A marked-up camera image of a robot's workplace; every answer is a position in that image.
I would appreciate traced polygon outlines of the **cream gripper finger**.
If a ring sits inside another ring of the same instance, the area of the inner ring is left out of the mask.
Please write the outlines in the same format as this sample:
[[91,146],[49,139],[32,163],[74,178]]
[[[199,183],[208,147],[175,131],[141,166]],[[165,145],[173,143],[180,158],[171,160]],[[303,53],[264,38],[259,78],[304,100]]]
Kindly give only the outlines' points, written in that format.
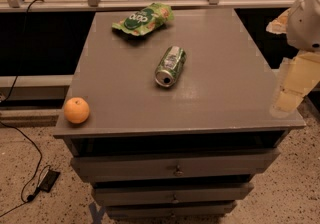
[[277,18],[269,22],[266,31],[272,34],[285,34],[287,32],[287,21],[290,9],[282,12]]
[[320,82],[320,53],[299,51],[284,58],[277,73],[270,114],[284,118],[293,113]]

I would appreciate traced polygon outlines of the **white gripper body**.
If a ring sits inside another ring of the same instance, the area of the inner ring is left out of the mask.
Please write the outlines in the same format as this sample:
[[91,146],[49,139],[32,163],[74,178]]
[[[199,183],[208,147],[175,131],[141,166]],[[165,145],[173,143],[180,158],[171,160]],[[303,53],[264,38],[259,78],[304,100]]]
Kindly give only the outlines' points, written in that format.
[[304,51],[320,50],[320,0],[295,0],[287,20],[287,42]]

